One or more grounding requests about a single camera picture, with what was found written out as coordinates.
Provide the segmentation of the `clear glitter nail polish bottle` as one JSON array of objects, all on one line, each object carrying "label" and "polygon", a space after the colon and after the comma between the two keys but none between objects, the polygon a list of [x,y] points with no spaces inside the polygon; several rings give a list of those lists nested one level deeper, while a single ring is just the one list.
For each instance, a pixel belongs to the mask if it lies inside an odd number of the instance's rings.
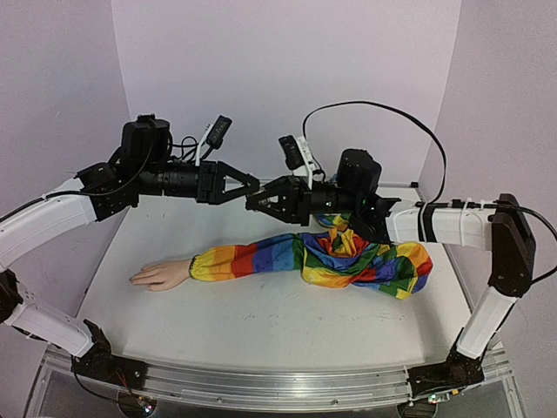
[{"label": "clear glitter nail polish bottle", "polygon": [[268,198],[260,197],[258,195],[249,197],[245,202],[245,208],[250,211],[261,211],[271,206],[272,203]]}]

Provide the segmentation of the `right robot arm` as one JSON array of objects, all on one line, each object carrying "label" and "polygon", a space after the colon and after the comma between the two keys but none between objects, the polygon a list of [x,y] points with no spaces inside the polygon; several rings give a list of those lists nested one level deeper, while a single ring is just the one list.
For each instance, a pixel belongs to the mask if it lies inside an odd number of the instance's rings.
[{"label": "right robot arm", "polygon": [[483,272],[485,285],[447,357],[408,371],[413,394],[480,383],[489,344],[534,283],[536,240],[527,209],[512,193],[445,203],[381,197],[381,171],[368,152],[347,149],[335,184],[308,185],[299,176],[283,176],[263,185],[245,206],[299,225],[306,225],[314,213],[347,212],[353,231],[373,243],[441,244],[449,249],[467,291],[475,282],[473,273]]}]

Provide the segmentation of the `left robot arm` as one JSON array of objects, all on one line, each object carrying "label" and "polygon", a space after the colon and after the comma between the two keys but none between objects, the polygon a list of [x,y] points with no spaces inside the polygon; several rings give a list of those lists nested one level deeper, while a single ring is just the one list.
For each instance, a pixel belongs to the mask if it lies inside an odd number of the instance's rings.
[{"label": "left robot arm", "polygon": [[77,172],[54,190],[21,205],[1,218],[1,322],[32,339],[63,349],[86,369],[107,381],[117,373],[117,360],[102,329],[78,320],[35,294],[15,268],[48,254],[55,243],[63,254],[55,258],[72,272],[84,261],[70,249],[70,239],[88,225],[98,225],[138,206],[143,195],[192,199],[222,205],[259,188],[251,174],[211,161],[201,151],[218,149],[232,122],[220,116],[202,138],[177,148],[168,121],[145,114],[124,124],[120,146],[105,162]]}]

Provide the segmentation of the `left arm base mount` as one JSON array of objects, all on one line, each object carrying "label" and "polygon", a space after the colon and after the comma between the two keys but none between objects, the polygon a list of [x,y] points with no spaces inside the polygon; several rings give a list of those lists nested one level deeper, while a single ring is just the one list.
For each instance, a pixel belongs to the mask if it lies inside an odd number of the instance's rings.
[{"label": "left arm base mount", "polygon": [[72,371],[95,381],[119,385],[130,390],[142,389],[147,364],[144,361],[115,355],[103,330],[90,320],[84,320],[84,324],[91,333],[92,347],[82,356],[72,359]]}]

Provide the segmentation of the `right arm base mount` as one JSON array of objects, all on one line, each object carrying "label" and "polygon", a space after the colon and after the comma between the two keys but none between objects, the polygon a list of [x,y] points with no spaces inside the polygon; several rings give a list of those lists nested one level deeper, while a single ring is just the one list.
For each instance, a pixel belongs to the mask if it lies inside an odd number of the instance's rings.
[{"label": "right arm base mount", "polygon": [[486,348],[477,356],[469,357],[451,346],[444,361],[411,367],[406,382],[413,400],[443,392],[461,390],[484,381],[482,361]]}]

